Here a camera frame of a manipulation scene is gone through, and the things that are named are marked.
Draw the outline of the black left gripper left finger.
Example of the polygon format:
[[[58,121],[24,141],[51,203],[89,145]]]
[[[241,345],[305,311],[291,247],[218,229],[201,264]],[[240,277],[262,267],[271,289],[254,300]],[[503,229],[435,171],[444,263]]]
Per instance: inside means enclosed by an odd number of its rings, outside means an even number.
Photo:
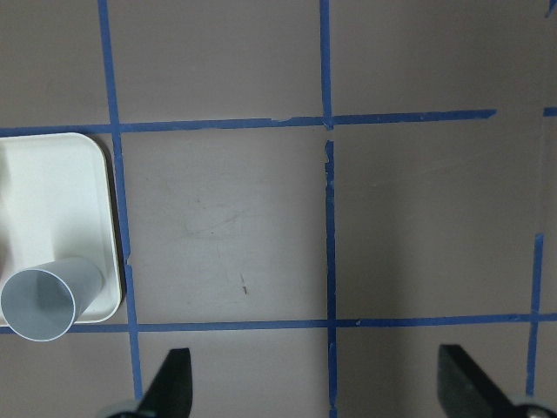
[[[165,357],[148,391],[137,407],[140,417],[187,418],[193,387],[189,348],[174,348]]]

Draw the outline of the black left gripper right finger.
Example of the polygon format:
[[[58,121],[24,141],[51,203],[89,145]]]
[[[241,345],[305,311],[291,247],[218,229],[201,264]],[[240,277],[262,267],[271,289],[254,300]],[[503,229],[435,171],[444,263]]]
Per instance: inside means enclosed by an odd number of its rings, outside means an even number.
[[[439,347],[437,396],[446,417],[521,417],[521,410],[459,345]]]

